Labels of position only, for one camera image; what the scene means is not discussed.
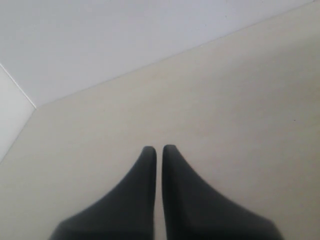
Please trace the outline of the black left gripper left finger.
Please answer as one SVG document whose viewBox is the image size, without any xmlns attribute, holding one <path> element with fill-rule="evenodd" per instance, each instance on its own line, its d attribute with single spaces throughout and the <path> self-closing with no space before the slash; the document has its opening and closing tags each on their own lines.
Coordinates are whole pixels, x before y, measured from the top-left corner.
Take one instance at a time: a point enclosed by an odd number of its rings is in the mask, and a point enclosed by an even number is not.
<svg viewBox="0 0 320 240">
<path fill-rule="evenodd" d="M 153 240 L 157 154 L 142 149 L 125 177 L 104 197 L 63 220 L 52 240 Z"/>
</svg>

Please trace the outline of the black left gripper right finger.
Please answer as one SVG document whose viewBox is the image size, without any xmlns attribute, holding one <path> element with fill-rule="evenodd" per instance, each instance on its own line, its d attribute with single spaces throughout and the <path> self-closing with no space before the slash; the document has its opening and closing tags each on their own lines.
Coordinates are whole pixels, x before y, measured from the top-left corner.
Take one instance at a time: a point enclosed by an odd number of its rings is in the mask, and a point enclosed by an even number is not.
<svg viewBox="0 0 320 240">
<path fill-rule="evenodd" d="M 169 240 L 281 240 L 269 219 L 204 181 L 175 145 L 162 152 L 162 202 Z"/>
</svg>

